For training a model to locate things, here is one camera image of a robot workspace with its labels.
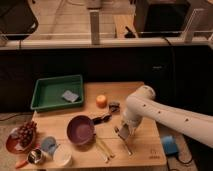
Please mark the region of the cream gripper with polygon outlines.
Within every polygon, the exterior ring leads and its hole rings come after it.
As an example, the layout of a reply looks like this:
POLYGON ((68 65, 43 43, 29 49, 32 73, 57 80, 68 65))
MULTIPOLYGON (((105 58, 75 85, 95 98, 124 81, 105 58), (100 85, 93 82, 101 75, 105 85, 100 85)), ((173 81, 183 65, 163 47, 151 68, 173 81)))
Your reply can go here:
POLYGON ((122 122, 121 128, 122 127, 126 127, 128 129, 129 136, 132 136, 135 133, 135 130, 137 128, 137 124, 135 122, 122 122))

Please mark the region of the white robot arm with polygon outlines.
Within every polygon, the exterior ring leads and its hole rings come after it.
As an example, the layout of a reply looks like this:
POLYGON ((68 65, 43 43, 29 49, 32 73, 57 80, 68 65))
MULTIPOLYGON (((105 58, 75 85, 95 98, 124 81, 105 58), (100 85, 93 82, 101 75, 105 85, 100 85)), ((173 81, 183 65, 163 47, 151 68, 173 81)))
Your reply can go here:
POLYGON ((213 116, 155 102, 155 96, 152 87, 142 85, 126 98, 118 132, 123 140, 140 125, 143 117, 148 117, 213 148, 213 116))

